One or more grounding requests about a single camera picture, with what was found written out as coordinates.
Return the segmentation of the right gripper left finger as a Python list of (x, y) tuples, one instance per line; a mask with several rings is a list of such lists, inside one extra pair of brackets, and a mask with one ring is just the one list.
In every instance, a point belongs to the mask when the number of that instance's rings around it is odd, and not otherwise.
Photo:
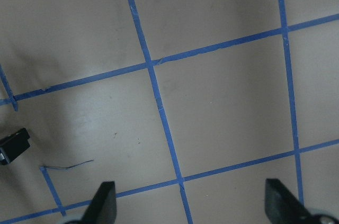
[(114, 224), (116, 217), (115, 182), (102, 182), (82, 216), (82, 223)]

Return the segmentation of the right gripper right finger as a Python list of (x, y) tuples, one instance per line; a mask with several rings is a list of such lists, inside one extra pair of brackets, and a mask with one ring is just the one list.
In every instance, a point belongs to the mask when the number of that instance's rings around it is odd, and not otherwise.
[(312, 215), (277, 178), (265, 180), (264, 210), (270, 223), (308, 223)]

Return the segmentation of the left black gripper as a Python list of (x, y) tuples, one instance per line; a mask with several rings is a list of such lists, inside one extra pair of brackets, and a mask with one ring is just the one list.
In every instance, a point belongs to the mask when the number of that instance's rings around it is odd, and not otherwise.
[(26, 128), (1, 139), (1, 165), (8, 165), (30, 148), (30, 135)]

